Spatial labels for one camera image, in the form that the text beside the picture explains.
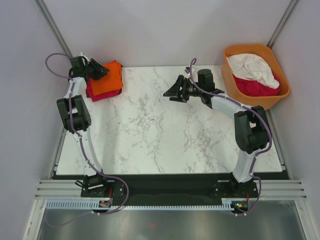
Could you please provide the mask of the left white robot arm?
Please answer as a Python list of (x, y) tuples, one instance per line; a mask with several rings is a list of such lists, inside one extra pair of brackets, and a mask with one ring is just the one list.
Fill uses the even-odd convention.
[(71, 69), (68, 73), (69, 87), (63, 98), (56, 101), (63, 127), (72, 135), (83, 164), (84, 179), (75, 184), (82, 188), (84, 195), (106, 196), (110, 191), (108, 180), (102, 176), (100, 165), (91, 139), (92, 119), (83, 94), (89, 79), (100, 80), (109, 72), (94, 59), (84, 55), (69, 58)]

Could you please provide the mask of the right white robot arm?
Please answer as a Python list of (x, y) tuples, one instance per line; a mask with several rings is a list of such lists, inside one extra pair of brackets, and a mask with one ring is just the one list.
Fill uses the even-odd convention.
[(235, 141), (240, 152), (232, 171), (234, 181), (229, 184), (229, 191), (233, 196), (240, 197), (247, 191), (246, 182), (254, 178), (257, 156), (272, 146), (266, 111), (260, 105), (243, 105), (216, 88), (213, 73), (209, 69), (200, 69), (197, 81), (190, 67), (186, 67), (185, 72), (187, 76), (179, 75), (163, 96), (180, 103), (187, 103), (190, 97), (199, 97), (204, 105), (233, 120)]

